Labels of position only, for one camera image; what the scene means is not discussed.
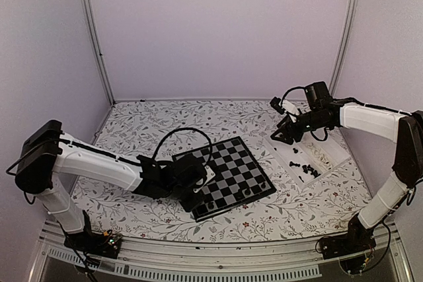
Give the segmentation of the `white plastic compartment tray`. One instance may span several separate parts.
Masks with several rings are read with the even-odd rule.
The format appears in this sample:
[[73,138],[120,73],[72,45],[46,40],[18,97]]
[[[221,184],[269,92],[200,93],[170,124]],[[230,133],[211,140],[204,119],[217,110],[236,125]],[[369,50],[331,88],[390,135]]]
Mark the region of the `white plastic compartment tray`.
[[[334,165],[333,168],[329,170],[321,169],[309,156],[305,150],[304,143],[314,142],[319,145],[331,158],[331,161]],[[277,160],[277,162],[283,167],[287,172],[288,176],[298,185],[299,188],[303,189],[321,178],[328,176],[330,173],[334,172],[338,167],[345,163],[349,158],[350,154],[343,149],[332,137],[328,137],[326,141],[320,142],[315,140],[310,133],[306,133],[302,140],[299,143],[294,143],[293,145],[287,145],[285,143],[271,140],[270,136],[264,138],[264,145],[266,149],[271,153],[271,155]],[[299,150],[298,154],[293,152],[293,148]],[[289,166],[289,162],[295,162],[302,165],[310,165],[314,169],[318,170],[321,175],[309,183],[303,183],[299,179],[299,175],[303,174],[301,167]]]

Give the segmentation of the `black and grey chessboard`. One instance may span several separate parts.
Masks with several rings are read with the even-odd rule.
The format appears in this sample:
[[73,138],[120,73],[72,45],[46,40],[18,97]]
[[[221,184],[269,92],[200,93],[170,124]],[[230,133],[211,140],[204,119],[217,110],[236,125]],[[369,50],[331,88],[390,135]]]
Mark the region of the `black and grey chessboard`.
[[[239,136],[214,143],[209,166],[216,176],[202,188],[204,202],[192,211],[198,223],[276,193],[275,186]],[[260,187],[262,182],[267,183],[266,189]],[[248,188],[251,195],[236,201],[233,194],[238,190],[244,194]],[[208,209],[210,202],[216,206],[213,211]]]

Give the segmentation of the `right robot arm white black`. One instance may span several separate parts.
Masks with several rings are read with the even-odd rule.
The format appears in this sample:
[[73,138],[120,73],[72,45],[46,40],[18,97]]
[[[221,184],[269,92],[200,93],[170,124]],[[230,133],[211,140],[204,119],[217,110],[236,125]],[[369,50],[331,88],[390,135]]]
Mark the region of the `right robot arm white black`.
[[394,110],[354,97],[336,98],[324,81],[293,87],[288,92],[295,90],[304,92],[308,109],[299,110],[287,94],[271,99],[270,106],[283,116],[271,135],[273,141],[293,145],[306,133],[340,128],[380,138],[380,145],[388,147],[380,155],[372,155],[370,161],[389,163],[390,167],[384,169],[389,175],[379,181],[380,188],[370,202],[350,219],[341,239],[344,250],[355,253],[370,240],[382,220],[412,199],[422,181],[422,111]]

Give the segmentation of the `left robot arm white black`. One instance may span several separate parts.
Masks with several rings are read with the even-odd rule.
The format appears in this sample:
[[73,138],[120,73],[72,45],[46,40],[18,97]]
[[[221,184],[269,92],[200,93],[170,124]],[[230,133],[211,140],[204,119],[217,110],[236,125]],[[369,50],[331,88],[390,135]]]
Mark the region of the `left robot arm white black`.
[[188,154],[175,160],[155,155],[119,155],[84,143],[50,120],[23,144],[20,157],[6,173],[25,194],[39,199],[63,231],[85,252],[98,246],[99,234],[91,230],[87,212],[76,206],[59,180],[71,174],[106,182],[152,199],[172,196],[186,212],[201,202],[201,189],[212,179],[207,162]]

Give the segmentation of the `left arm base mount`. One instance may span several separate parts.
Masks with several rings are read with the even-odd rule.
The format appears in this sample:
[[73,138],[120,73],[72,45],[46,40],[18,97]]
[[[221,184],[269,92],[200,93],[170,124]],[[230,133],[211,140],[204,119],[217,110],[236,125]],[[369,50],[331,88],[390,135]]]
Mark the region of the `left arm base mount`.
[[79,232],[68,234],[65,232],[64,245],[84,254],[117,259],[122,245],[122,235],[108,230],[104,233]]

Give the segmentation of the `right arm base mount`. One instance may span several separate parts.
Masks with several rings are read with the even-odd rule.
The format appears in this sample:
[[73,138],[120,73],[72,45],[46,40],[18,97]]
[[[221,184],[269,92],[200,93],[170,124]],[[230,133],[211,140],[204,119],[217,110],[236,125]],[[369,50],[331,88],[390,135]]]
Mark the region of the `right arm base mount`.
[[324,260],[338,258],[343,272],[348,275],[358,275],[365,271],[373,259],[376,242],[374,237],[366,238],[364,242],[354,244],[347,239],[347,234],[323,236],[315,244],[315,251]]

